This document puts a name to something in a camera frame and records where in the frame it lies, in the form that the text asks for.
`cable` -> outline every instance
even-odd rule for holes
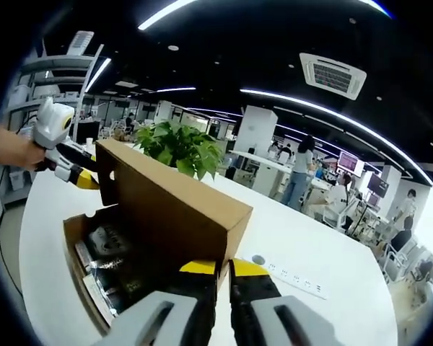
[[[36,117],[36,116],[37,116],[37,115],[32,115],[31,117],[28,117],[27,120],[23,122],[23,124],[21,125],[21,127],[19,128],[19,130],[16,131],[16,134],[18,134],[18,133],[21,131],[21,129],[22,129],[23,127],[25,127],[26,124],[27,124],[31,119],[33,119],[33,118]],[[1,182],[3,181],[4,175],[5,175],[5,168],[3,168],[3,170],[1,171],[1,176],[0,176],[0,187],[1,187]],[[1,230],[1,222],[3,221],[3,217],[4,217],[4,213],[2,213],[2,214],[1,214],[1,217],[0,217],[0,230]],[[3,251],[1,250],[1,243],[0,243],[0,256],[1,256],[1,260],[3,261],[3,264],[4,264],[4,266],[5,266],[6,272],[8,273],[8,276],[9,276],[9,278],[11,279],[11,281],[13,282],[13,286],[14,286],[14,288],[16,288],[17,292],[19,293],[19,295],[20,295],[21,298],[22,298],[22,292],[21,292],[21,290],[17,287],[15,281],[13,280],[13,277],[12,277],[11,273],[9,272],[8,266],[6,265],[5,258],[4,258],[4,255],[3,255]]]

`power strip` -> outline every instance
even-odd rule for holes
[[[284,267],[278,266],[274,262],[270,262],[260,254],[252,254],[242,257],[245,261],[255,263],[268,270],[269,274],[274,276],[276,279],[291,285],[303,292],[312,294],[318,298],[327,300],[328,295],[326,294],[324,287],[319,283],[314,283],[298,272],[292,272]]]

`shelf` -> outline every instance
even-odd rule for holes
[[[64,103],[64,104],[76,104],[80,98],[72,98],[68,99],[65,97],[57,97],[53,99],[54,103]],[[45,101],[45,99],[33,99],[32,101],[27,101],[17,106],[12,106],[10,108],[5,109],[5,113],[13,113],[13,112],[28,112],[30,110],[38,110],[40,104]]]
[[[95,58],[92,56],[44,56],[32,59],[21,67],[22,74],[50,70],[85,71]]]
[[[42,85],[54,85],[54,84],[65,84],[83,85],[85,77],[49,77],[49,78],[38,78],[34,80],[36,87],[41,87]]]
[[[17,200],[24,200],[27,198],[27,196],[29,195],[29,191],[30,188],[32,187],[32,183],[29,182],[27,179],[25,179],[25,184],[24,187],[22,189],[19,190],[8,190],[3,198],[2,198],[2,203],[3,204],[8,204],[8,203],[13,203],[16,202]]]

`jeans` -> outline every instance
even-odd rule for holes
[[[301,205],[299,199],[303,196],[307,187],[306,177],[306,173],[292,172],[290,174],[289,183],[282,196],[282,204],[300,211]]]

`white pillar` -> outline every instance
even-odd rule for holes
[[[385,165],[382,170],[382,180],[387,182],[388,189],[384,198],[380,198],[378,206],[380,207],[380,215],[386,216],[390,211],[391,203],[396,196],[396,191],[398,190],[399,182],[401,180],[401,172],[395,167],[390,165]]]
[[[272,110],[247,106],[234,150],[248,151],[249,148],[255,148],[256,155],[268,156],[276,124],[277,115]]]
[[[226,138],[226,132],[228,131],[229,123],[226,123],[224,121],[219,122],[219,131],[218,131],[218,139],[225,139]]]
[[[162,123],[172,119],[172,103],[159,101],[154,115],[154,124]]]

